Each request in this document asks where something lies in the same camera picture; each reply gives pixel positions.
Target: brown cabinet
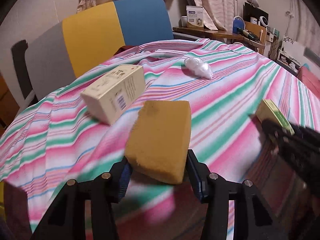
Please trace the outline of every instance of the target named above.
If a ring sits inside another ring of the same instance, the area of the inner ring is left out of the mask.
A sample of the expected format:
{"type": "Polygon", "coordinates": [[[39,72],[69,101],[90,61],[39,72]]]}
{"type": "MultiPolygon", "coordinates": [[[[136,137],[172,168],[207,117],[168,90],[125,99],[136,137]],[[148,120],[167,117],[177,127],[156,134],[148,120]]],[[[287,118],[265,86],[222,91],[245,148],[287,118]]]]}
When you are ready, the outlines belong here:
{"type": "Polygon", "coordinates": [[[0,136],[14,120],[19,106],[14,100],[4,78],[0,75],[0,136]]]}

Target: striped tablecloth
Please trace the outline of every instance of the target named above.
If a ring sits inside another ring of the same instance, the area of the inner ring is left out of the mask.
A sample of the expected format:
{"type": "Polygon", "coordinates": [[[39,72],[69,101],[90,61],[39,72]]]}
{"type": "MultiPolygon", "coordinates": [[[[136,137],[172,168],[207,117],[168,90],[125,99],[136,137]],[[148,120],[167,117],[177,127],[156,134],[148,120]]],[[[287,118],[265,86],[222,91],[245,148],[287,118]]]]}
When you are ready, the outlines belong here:
{"type": "MultiPolygon", "coordinates": [[[[284,68],[240,44],[200,39],[141,45],[23,111],[0,140],[0,180],[27,193],[34,230],[68,179],[94,179],[122,158],[145,100],[188,100],[192,111],[189,148],[199,161],[227,180],[250,178],[277,213],[294,175],[283,168],[276,183],[268,184],[276,160],[254,116],[263,98],[273,100],[290,122],[320,130],[316,96],[284,68]],[[213,79],[194,76],[184,67],[186,57],[209,63],[213,79]],[[142,65],[146,91],[109,127],[87,113],[80,92],[119,64],[142,65]]],[[[197,239],[205,210],[188,182],[173,187],[138,173],[132,175],[125,198],[114,205],[120,238],[139,240],[197,239]]],[[[86,225],[90,238],[89,219],[86,225]]],[[[230,202],[228,238],[233,234],[232,225],[230,202]]]]}

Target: sponge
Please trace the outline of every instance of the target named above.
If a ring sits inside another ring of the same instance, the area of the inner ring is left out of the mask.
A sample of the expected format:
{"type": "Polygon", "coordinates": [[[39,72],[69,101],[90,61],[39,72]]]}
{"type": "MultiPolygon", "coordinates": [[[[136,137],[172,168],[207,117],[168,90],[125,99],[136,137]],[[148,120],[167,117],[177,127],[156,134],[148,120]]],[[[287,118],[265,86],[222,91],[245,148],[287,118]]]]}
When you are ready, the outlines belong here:
{"type": "Polygon", "coordinates": [[[180,184],[190,136],[188,101],[146,101],[124,155],[136,171],[168,184],[180,184]]]}

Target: wooden desk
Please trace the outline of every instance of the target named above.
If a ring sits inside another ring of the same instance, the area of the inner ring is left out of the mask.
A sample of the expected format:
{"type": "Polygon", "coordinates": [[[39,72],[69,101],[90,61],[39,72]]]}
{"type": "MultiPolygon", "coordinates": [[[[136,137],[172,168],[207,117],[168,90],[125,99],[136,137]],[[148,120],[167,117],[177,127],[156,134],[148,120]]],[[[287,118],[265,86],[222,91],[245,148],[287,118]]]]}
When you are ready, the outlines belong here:
{"type": "Polygon", "coordinates": [[[208,38],[210,40],[231,39],[231,40],[237,40],[239,42],[243,41],[243,42],[246,42],[246,43],[248,43],[258,49],[265,48],[264,44],[261,44],[256,41],[251,41],[248,38],[246,38],[240,34],[235,34],[235,33],[227,32],[227,31],[221,31],[221,30],[212,31],[209,29],[192,29],[192,28],[187,28],[187,27],[173,27],[172,30],[177,33],[194,35],[194,36],[201,37],[201,38],[208,38]]]}

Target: red cushion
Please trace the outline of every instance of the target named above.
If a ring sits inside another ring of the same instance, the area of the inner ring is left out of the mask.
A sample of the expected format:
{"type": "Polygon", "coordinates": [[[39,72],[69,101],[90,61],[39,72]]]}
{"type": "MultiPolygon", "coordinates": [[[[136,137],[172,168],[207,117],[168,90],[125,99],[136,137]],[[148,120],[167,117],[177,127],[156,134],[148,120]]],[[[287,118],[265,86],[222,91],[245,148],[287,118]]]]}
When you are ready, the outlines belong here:
{"type": "Polygon", "coordinates": [[[320,80],[306,67],[301,67],[297,78],[320,99],[320,80]]]}

